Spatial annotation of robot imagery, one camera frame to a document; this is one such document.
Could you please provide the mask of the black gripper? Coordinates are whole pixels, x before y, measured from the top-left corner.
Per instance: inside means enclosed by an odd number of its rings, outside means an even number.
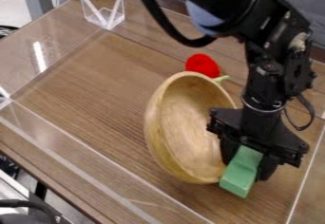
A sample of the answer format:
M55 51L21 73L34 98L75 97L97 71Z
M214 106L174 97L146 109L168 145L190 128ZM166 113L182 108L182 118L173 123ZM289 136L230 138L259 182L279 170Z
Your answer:
M208 130L218 135L221 157L229 164L241 146L264 154L257 181L268 180L280 164L300 167L311 146L288 129L280 113L253 109L212 108Z

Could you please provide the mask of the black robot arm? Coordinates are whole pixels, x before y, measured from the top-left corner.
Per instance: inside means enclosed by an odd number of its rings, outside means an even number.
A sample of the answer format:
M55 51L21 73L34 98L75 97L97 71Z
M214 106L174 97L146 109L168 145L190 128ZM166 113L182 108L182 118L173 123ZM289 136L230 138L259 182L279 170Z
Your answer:
M245 44L248 81L241 109L210 110L208 130L221 139L229 163L243 146L259 151L257 179L271 178L279 166L301 165L311 146L285 126L287 104L304 102L313 87L311 22L287 0L186 0L188 13L204 36L189 39L173 26L157 0L141 0L165 32L181 44L204 47L221 36Z

